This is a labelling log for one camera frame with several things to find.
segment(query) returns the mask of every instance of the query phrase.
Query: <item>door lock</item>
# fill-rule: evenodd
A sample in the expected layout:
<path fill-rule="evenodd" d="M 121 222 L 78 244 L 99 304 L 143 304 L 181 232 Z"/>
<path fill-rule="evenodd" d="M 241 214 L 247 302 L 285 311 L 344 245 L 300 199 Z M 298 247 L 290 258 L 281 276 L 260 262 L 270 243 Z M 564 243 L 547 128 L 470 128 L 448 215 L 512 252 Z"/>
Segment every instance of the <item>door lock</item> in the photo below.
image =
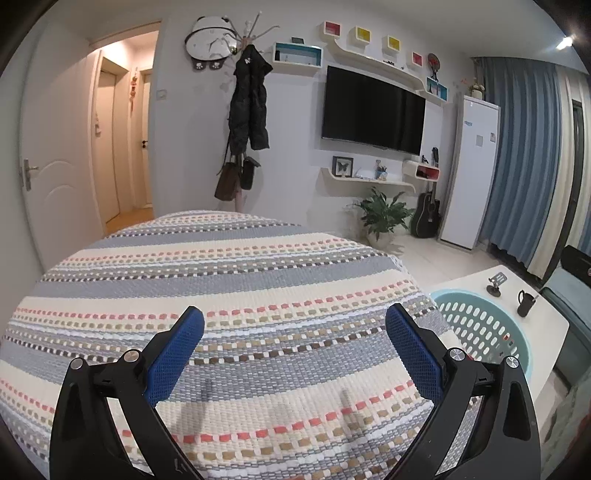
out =
<path fill-rule="evenodd" d="M 25 173 L 25 190 L 31 190 L 31 170 L 39 170 L 39 167 L 30 167 L 29 166 L 29 159 L 25 158 L 22 161 L 22 169 Z"/>

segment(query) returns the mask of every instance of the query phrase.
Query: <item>silver screw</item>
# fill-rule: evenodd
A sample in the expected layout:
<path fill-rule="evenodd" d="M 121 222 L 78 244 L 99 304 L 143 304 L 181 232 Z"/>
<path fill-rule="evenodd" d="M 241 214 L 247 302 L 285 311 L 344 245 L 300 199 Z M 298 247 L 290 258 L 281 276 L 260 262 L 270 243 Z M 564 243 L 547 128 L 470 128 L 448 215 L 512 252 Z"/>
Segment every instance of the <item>silver screw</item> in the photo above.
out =
<path fill-rule="evenodd" d="M 70 368 L 72 370 L 78 370 L 82 366 L 82 358 L 75 358 L 70 362 Z"/>
<path fill-rule="evenodd" d="M 517 360 L 514 356 L 508 356 L 505 362 L 507 362 L 507 365 L 509 365 L 511 368 L 517 368 L 519 366 L 519 360 Z"/>
<path fill-rule="evenodd" d="M 137 350 L 127 350 L 123 355 L 123 360 L 129 363 L 135 362 L 139 358 L 139 352 Z"/>
<path fill-rule="evenodd" d="M 459 348 L 452 348 L 449 350 L 449 356 L 452 357 L 456 362 L 461 362 L 466 358 L 464 350 L 460 350 Z"/>

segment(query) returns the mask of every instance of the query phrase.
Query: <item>table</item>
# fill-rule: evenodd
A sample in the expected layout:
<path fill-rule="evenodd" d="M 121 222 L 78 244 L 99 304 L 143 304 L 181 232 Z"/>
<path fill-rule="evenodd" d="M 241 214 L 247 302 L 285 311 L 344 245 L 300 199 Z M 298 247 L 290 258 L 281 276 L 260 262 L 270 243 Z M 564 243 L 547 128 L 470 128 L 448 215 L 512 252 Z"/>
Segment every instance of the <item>table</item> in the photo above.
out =
<path fill-rule="evenodd" d="M 253 215 L 167 215 L 43 275 L 2 339 L 0 414 L 47 475 L 70 361 L 113 362 L 194 305 L 205 334 L 157 410 L 198 470 L 225 480 L 383 478 L 432 408 L 385 331 L 396 302 L 459 345 L 395 257 Z M 121 409 L 111 410 L 129 458 L 145 468 Z M 444 465 L 470 431 L 468 422 Z"/>
<path fill-rule="evenodd" d="M 488 279 L 499 272 L 506 275 L 507 281 L 500 286 L 501 296 L 495 298 L 486 291 L 486 286 L 490 284 Z M 538 293 L 504 265 L 440 283 L 432 287 L 431 292 L 444 288 L 459 288 L 478 293 L 512 315 L 530 343 L 532 368 L 528 385 L 531 398 L 535 402 L 556 363 L 569 329 L 568 321 L 541 296 L 525 318 L 517 315 L 519 292 L 524 290 L 534 297 Z"/>

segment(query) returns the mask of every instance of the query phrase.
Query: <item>television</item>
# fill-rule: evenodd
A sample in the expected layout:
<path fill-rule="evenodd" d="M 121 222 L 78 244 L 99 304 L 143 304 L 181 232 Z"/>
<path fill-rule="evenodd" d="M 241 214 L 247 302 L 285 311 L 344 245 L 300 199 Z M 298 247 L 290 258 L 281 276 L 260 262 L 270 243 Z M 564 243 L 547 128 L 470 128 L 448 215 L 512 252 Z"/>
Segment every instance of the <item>television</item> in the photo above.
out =
<path fill-rule="evenodd" d="M 322 138 L 420 155 L 425 99 L 367 75 L 329 66 Z"/>

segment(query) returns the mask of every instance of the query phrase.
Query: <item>laundry basket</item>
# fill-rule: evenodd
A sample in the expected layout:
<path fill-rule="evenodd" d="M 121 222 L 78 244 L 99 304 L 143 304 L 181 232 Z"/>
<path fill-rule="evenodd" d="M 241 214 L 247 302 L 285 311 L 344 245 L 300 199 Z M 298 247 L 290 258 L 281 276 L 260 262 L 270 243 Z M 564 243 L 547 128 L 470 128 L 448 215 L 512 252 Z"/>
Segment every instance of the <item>laundry basket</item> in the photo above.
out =
<path fill-rule="evenodd" d="M 498 364 L 513 355 L 529 378 L 530 346 L 511 315 L 465 290 L 438 290 L 431 293 L 431 298 L 474 360 Z"/>

